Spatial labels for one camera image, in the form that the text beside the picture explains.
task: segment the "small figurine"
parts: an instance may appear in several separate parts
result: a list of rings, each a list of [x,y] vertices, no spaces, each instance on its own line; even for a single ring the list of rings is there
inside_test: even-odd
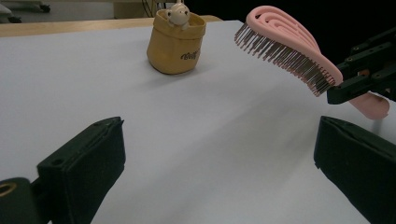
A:
[[[172,27],[179,25],[182,30],[189,28],[190,10],[181,0],[177,0],[174,5],[166,9],[166,17]]]

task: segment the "pink hairbrush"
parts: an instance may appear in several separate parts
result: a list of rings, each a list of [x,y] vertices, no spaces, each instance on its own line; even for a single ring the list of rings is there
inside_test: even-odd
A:
[[[315,38],[292,16],[276,7],[256,7],[235,34],[248,53],[294,74],[320,96],[343,82],[340,70],[320,53]],[[370,92],[349,101],[368,119],[387,116],[389,102]]]

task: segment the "hairbrush bristle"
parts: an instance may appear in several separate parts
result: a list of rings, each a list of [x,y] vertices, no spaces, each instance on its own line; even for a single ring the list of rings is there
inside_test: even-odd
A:
[[[245,23],[235,34],[235,43],[248,54],[257,55],[267,62],[294,74],[316,95],[320,96],[334,86],[334,78],[318,63],[296,49],[265,37]]]

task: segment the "dark background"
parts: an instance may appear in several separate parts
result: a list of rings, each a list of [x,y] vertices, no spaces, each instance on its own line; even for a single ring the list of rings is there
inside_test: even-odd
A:
[[[278,7],[299,21],[317,40],[321,53],[334,64],[341,63],[350,49],[367,38],[396,26],[393,1],[358,4],[344,1],[185,0],[198,15],[213,15],[224,21],[245,22],[254,7]]]

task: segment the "table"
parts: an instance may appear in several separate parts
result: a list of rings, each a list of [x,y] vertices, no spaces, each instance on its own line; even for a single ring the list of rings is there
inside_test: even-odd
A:
[[[51,152],[120,116],[125,170],[93,224],[367,223],[313,150],[322,115],[373,121],[239,49],[240,21],[209,22],[197,66],[160,74],[146,56],[150,24],[0,26],[0,179],[34,180]],[[378,133],[393,143],[394,118]]]

